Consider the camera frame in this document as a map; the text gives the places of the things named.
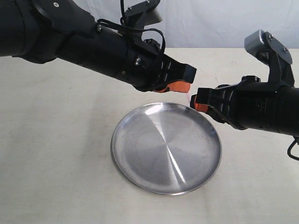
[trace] white wall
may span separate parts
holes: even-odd
[[[75,2],[96,18],[118,22],[121,16],[119,0]],[[154,26],[164,32],[170,48],[243,47],[244,38],[260,28],[287,47],[299,48],[297,0],[161,0],[158,10],[164,21]]]

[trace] white tabletop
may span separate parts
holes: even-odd
[[[167,49],[198,68],[198,87],[266,81],[268,68],[243,49]],[[291,50],[299,80],[299,50]],[[154,102],[188,105],[181,93],[132,86],[55,60],[0,59],[1,224],[297,224],[299,162],[292,137],[237,131],[212,121],[223,146],[216,175],[182,196],[148,193],[115,168],[110,140],[131,110]]]

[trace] screw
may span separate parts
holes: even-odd
[[[97,25],[97,31],[102,32],[102,26],[100,24]]]
[[[138,66],[140,64],[141,58],[137,56],[136,61],[135,61],[135,66]]]

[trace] stainless steel plate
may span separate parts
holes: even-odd
[[[111,152],[132,183],[157,194],[180,195],[213,176],[221,160],[221,142],[200,113],[157,103],[132,111],[120,122]]]

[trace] metal plate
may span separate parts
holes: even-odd
[[[162,195],[180,195],[206,183],[221,160],[221,142],[197,111],[173,103],[142,106],[117,126],[111,153],[135,185]]]

